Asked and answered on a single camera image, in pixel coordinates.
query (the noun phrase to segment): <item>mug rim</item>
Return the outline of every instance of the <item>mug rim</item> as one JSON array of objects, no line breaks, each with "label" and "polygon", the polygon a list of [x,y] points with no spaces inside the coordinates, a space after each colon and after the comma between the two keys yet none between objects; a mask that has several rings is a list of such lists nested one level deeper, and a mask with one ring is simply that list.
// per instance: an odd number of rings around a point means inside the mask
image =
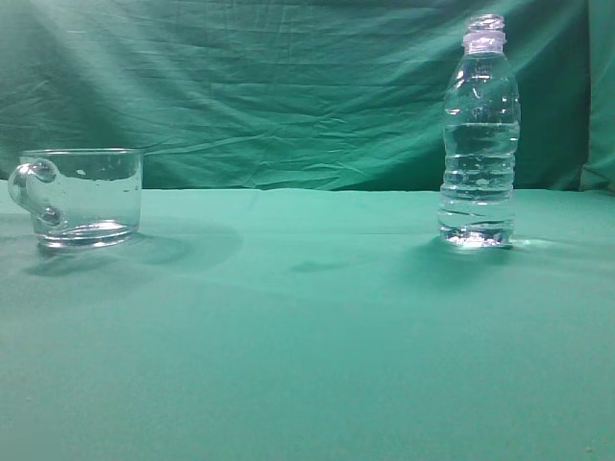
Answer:
[{"label": "mug rim", "polygon": [[139,149],[123,148],[123,147],[102,147],[102,148],[87,148],[87,149],[34,149],[23,151],[23,157],[32,157],[39,155],[46,156],[75,156],[75,155],[98,155],[98,154],[139,154]]}]

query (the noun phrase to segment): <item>plastic bottle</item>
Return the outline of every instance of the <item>plastic bottle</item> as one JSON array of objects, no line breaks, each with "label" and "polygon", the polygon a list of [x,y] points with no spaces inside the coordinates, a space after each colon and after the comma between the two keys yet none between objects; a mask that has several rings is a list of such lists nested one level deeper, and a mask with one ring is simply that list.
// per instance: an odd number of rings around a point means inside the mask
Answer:
[{"label": "plastic bottle", "polygon": [[446,91],[438,224],[444,240],[464,247],[510,245],[514,227],[521,107],[503,28],[496,14],[470,20],[465,53]]}]

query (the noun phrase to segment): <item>clear glass cup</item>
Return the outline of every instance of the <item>clear glass cup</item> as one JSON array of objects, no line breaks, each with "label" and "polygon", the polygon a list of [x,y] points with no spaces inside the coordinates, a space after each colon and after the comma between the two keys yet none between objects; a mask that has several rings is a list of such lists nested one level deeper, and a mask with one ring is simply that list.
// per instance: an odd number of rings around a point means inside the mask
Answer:
[{"label": "clear glass cup", "polygon": [[103,247],[138,229],[142,153],[134,149],[26,151],[9,178],[12,199],[32,214],[40,243]]}]

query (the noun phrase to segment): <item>clear plastic bottle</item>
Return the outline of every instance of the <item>clear plastic bottle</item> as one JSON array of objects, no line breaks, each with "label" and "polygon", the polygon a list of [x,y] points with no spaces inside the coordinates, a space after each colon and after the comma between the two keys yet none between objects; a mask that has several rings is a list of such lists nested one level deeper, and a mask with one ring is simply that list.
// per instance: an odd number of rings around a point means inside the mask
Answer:
[{"label": "clear plastic bottle", "polygon": [[521,107],[503,28],[496,14],[470,20],[445,97],[439,230],[444,240],[466,247],[509,245],[514,226]]}]

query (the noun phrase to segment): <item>water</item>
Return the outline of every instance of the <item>water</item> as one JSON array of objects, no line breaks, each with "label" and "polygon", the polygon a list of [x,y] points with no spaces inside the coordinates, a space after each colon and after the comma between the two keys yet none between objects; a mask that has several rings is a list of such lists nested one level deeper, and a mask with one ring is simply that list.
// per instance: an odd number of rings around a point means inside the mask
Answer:
[{"label": "water", "polygon": [[457,245],[507,245],[514,226],[514,153],[518,123],[467,123],[444,129],[446,170],[440,235]]}]

